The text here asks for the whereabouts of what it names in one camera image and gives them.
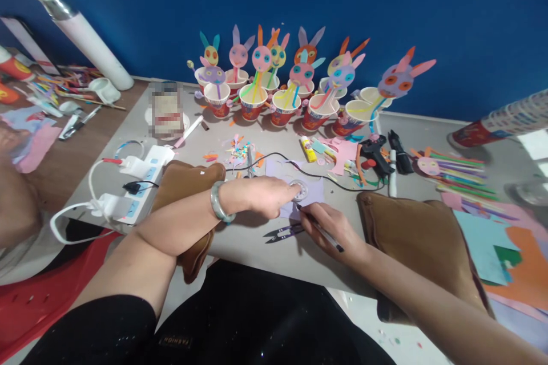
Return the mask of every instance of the glue stick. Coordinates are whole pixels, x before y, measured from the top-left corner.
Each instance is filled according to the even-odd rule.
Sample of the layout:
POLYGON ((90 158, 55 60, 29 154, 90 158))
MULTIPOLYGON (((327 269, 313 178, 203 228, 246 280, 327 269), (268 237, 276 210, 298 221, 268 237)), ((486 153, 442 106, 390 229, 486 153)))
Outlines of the glue stick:
POLYGON ((312 143, 310 142, 308 137, 302 136, 300 138, 300 141, 301 141, 301 145, 303 146, 304 153, 307 157, 307 161, 309 163, 313 163, 314 161, 316 161, 317 160, 316 153, 312 149, 312 143))

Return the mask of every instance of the hand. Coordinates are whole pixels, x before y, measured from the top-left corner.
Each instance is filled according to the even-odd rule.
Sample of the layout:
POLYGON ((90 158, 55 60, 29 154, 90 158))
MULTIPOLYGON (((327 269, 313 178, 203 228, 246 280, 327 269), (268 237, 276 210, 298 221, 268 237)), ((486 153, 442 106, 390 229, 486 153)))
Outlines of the hand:
POLYGON ((312 237, 329 256, 334 259, 353 266, 363 261, 369 254, 368 245, 358 236, 356 231, 348 222, 348 219, 338 210, 331 206, 319 202, 314 202, 304 206, 301 209, 301 223, 306 232, 312 237), (314 227, 308 215, 313 215, 337 242, 344 248, 340 253, 333 247, 329 241, 314 227))
POLYGON ((280 207, 300 191, 297 184, 289 185, 275 177, 237 179, 219 189, 221 206, 228 214, 251 210, 272 220, 280 215, 280 207))

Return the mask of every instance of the bunny ear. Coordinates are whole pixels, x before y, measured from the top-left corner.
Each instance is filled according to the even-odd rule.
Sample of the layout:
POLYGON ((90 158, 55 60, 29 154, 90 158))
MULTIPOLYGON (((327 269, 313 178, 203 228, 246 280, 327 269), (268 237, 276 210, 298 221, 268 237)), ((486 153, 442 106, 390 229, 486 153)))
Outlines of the bunny ear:
POLYGON ((413 58, 413 54, 415 54, 415 46, 411 47, 407 54, 400 60, 398 66, 396 67, 396 72, 405 72, 405 69, 413 58))
POLYGON ((365 53, 360 54, 358 57, 356 57, 356 60, 352 62, 352 67, 354 67, 354 69, 358 68, 358 66, 361 64, 364 58, 365 58, 365 53))
POLYGON ((215 50, 219 49, 220 42, 221 42, 221 36, 219 34, 216 34, 215 37, 213 37, 213 46, 215 50))
POLYGON ((259 31, 257 32, 257 45, 263 45, 263 28, 259 25, 259 31))
POLYGON ((349 65, 350 65, 350 61, 352 61, 352 57, 350 57, 350 51, 347 51, 347 52, 344 54, 344 57, 342 58, 342 65, 343 65, 343 66, 349 66, 349 65))
POLYGON ((270 37, 270 41, 267 44, 268 48, 272 48, 274 43, 277 43, 278 35, 280 34, 280 29, 277 29, 274 34, 272 34, 272 37, 270 37))
POLYGON ((240 30, 238 30, 237 25, 234 25, 232 29, 232 45, 237 46, 238 44, 240 44, 240 30))
POLYGON ((354 58, 356 57, 356 55, 362 51, 364 49, 365 46, 367 46, 367 43, 369 43, 369 40, 371 40, 371 37, 369 37, 366 41, 364 41, 362 44, 360 44, 358 46, 357 49, 355 49, 354 51, 352 51, 352 53, 350 54, 350 57, 354 58))
POLYGON ((409 74, 411 75, 411 77, 415 78, 416 76, 421 75, 425 71, 430 70, 435 63, 436 63, 436 60, 430 60, 424 63, 420 63, 418 66, 414 66, 409 74))
POLYGON ((251 36, 247 39, 247 41, 244 44, 244 47, 247 51, 253 46, 253 43, 255 43, 255 36, 251 36))
POLYGON ((321 59, 316 60, 311 64, 312 68, 318 68, 323 62, 325 61, 325 57, 322 57, 321 59))
POLYGON ((209 41, 207 41, 206 35, 202 32, 200 32, 200 39, 202 39, 202 44, 204 45, 204 47, 209 46, 209 41))
POLYGON ((289 33, 284 36, 284 39, 281 42, 281 48, 285 50, 287 43, 289 43, 289 33))
POLYGON ((346 53, 346 48, 348 47, 349 41, 350 41, 350 36, 344 39, 344 41, 342 42, 341 51, 339 51, 339 55, 343 55, 346 53))
POLYGON ((310 45, 313 47, 316 47, 317 44, 320 42, 322 36, 324 35, 324 32, 325 32, 325 26, 319 29, 316 35, 312 38, 312 40, 310 40, 310 45))
POLYGON ((308 44, 307 32, 304 31, 304 28, 301 26, 299 28, 299 47, 306 46, 308 44))

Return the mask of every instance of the scissors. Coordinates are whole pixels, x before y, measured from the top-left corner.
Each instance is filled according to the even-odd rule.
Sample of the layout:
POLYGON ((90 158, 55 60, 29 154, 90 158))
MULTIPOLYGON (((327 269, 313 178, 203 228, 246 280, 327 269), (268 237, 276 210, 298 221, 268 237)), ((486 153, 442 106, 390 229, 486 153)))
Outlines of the scissors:
POLYGON ((283 227, 278 230, 270 231, 268 234, 263 235, 263 237, 272 237, 265 244, 274 244, 275 242, 300 234, 303 231, 304 228, 301 224, 294 224, 288 225, 287 227, 283 227))

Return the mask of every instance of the black cable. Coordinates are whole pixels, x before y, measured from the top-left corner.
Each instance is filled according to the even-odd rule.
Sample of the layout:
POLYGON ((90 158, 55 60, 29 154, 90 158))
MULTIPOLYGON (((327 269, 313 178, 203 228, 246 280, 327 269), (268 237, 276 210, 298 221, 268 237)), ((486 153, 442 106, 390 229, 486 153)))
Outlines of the black cable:
POLYGON ((346 188, 346 187, 343 187, 342 185, 340 185, 339 183, 337 183, 336 181, 333 181, 331 178, 329 177, 326 177, 326 176, 319 176, 319 175, 315 175, 315 174, 309 174, 307 173, 306 171, 303 171, 301 170, 301 168, 296 164, 294 163, 293 161, 291 161, 289 158, 287 158, 286 156, 284 156, 282 153, 278 153, 278 152, 272 152, 270 154, 267 154, 265 156, 262 156, 261 158, 259 158, 258 160, 256 160, 253 164, 247 166, 247 167, 244 167, 244 168, 234 168, 233 171, 245 171, 247 170, 248 168, 252 168, 255 164, 257 164, 259 161, 267 158, 267 157, 270 157, 271 155, 274 155, 274 154, 277 154, 283 158, 285 158, 287 160, 288 163, 290 164, 293 164, 293 166, 295 166, 295 168, 297 170, 299 170, 301 173, 305 174, 306 176, 309 176, 309 177, 316 177, 316 178, 323 178, 323 179, 326 179, 328 181, 331 181, 332 183, 334 183, 337 187, 345 190, 345 191, 350 191, 350 192, 363 192, 363 191, 379 191, 379 190, 382 190, 385 186, 386 186, 386 183, 384 180, 382 179, 379 179, 378 180, 378 184, 380 185, 382 183, 382 186, 378 186, 377 188, 375 189, 359 189, 359 190, 354 190, 354 189, 350 189, 350 188, 346 188))

